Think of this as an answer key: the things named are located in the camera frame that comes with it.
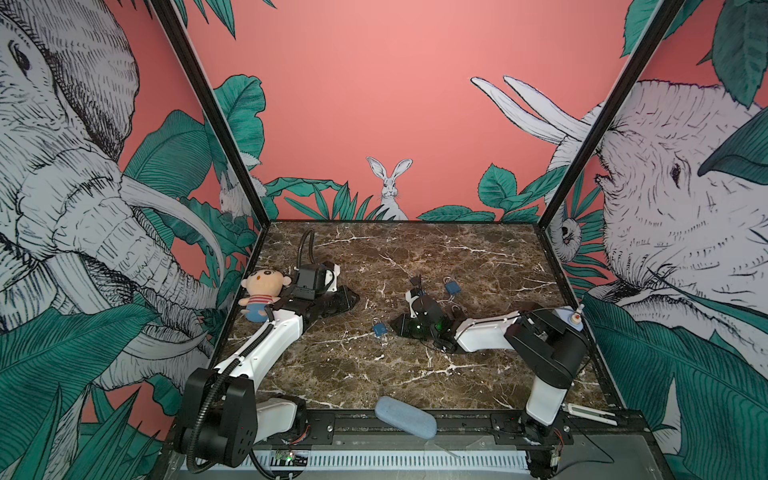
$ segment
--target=elephant eye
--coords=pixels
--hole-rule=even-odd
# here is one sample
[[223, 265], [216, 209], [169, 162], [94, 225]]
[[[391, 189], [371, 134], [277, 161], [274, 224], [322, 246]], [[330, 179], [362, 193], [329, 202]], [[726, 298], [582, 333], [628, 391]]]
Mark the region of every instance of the elephant eye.
[[674, 180], [674, 184], [677, 185], [677, 188], [680, 188], [680, 165], [675, 164], [674, 167], [672, 167], [672, 171], [670, 172], [670, 175], [672, 176], [672, 180]]
[[26, 77], [27, 72], [29, 71], [29, 67], [31, 66], [29, 64], [29, 58], [27, 58], [27, 55], [24, 55], [24, 52], [18, 47], [18, 44], [15, 43], [14, 41], [10, 41], [8, 43], [8, 50], [11, 52], [13, 59], [16, 61], [16, 64], [22, 70], [22, 73]]

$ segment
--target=wall mural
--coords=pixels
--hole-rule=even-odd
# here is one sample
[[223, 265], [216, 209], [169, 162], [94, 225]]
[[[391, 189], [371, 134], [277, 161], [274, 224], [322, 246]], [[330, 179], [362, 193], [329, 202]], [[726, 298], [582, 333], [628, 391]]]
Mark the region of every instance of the wall mural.
[[[118, 168], [140, 76], [101, 0], [0, 2], [0, 37], [0, 478], [143, 478], [162, 438], [121, 389], [151, 385], [176, 414], [232, 306], [252, 214], [194, 196], [229, 167], [183, 111]], [[207, 273], [184, 271], [179, 242]]]
[[[630, 6], [625, 54], [655, 3]], [[667, 36], [700, 3], [686, 2]], [[722, 85], [639, 82], [586, 169], [595, 188], [582, 172], [549, 232], [621, 395], [644, 412], [677, 478], [764, 475], [755, 458], [768, 438], [768, 114], [753, 101], [766, 25], [768, 4], [727, 0], [700, 62], [712, 61]], [[550, 125], [563, 118], [505, 80]], [[519, 128], [558, 141], [479, 83]], [[552, 164], [570, 163], [575, 138]]]

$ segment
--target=elephant ear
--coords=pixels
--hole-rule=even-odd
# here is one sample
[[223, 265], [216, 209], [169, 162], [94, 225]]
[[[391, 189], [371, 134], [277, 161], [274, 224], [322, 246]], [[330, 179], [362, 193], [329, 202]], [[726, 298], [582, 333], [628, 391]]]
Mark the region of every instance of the elephant ear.
[[733, 132], [701, 164], [698, 174], [701, 177], [712, 170], [768, 185], [768, 109]]
[[138, 69], [103, 0], [0, 0], [48, 61], [67, 102], [112, 159], [131, 132]]

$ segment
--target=black metal post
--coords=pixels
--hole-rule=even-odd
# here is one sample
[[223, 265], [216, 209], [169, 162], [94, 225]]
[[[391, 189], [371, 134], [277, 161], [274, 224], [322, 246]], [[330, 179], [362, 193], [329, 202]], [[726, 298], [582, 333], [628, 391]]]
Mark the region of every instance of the black metal post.
[[176, 15], [171, 0], [152, 0], [152, 6], [155, 13], [157, 13], [157, 18], [160, 19], [160, 23], [163, 25], [165, 35], [168, 36], [170, 44], [173, 45], [176, 51], [176, 56], [179, 58], [181, 66], [187, 73], [187, 78], [192, 84], [197, 100], [203, 107], [203, 113], [205, 113], [207, 120], [210, 122], [216, 138], [219, 139], [227, 160], [232, 165], [232, 169], [240, 182], [240, 187], [245, 190], [246, 197], [253, 209], [253, 214], [260, 224], [260, 229], [266, 228], [270, 224], [270, 219], [266, 215], [266, 210], [264, 210], [256, 190], [253, 188], [250, 174], [240, 158], [240, 151], [237, 148], [237, 144], [235, 144], [234, 138], [232, 138], [227, 120], [224, 118], [219, 104], [216, 102], [216, 96], [208, 84], [203, 67], [200, 65], [187, 38], [184, 25], [179, 20], [178, 15]]
[[563, 177], [563, 181], [560, 183], [557, 191], [554, 193], [554, 197], [549, 202], [547, 209], [538, 221], [538, 225], [546, 230], [549, 227], [549, 223], [552, 222], [554, 215], [557, 213], [560, 205], [565, 202], [565, 198], [568, 192], [576, 183], [579, 174], [587, 166], [587, 162], [592, 158], [594, 150], [598, 147], [598, 143], [602, 139], [605, 132], [611, 126], [611, 122], [621, 109], [621, 105], [629, 96], [637, 79], [648, 64], [650, 57], [653, 56], [656, 51], [656, 47], [661, 43], [664, 38], [664, 34], [667, 33], [672, 21], [683, 6], [684, 0], [660, 0], [662, 3], [659, 9], [650, 20], [650, 24], [646, 29], [634, 52], [629, 57], [627, 65], [621, 72], [614, 89], [611, 94], [608, 95], [608, 99], [605, 101], [603, 110], [598, 114], [598, 118], [595, 119], [592, 124], [592, 129], [589, 130], [587, 137], [581, 143], [576, 157], [574, 158], [571, 166]]

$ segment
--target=rabbit face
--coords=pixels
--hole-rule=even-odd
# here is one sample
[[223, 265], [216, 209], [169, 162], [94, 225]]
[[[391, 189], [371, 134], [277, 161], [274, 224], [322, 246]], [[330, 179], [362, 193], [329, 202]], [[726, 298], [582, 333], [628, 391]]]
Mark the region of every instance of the rabbit face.
[[395, 171], [392, 172], [391, 177], [387, 176], [386, 169], [384, 168], [384, 165], [381, 164], [381, 162], [372, 157], [367, 157], [367, 160], [371, 166], [371, 170], [373, 170], [373, 174], [384, 180], [384, 188], [382, 188], [382, 199], [397, 197], [398, 191], [397, 187], [395, 186], [395, 181], [397, 180], [397, 177], [404, 174], [406, 170], [411, 167], [413, 160], [405, 159], [397, 164], [397, 167], [395, 167]]

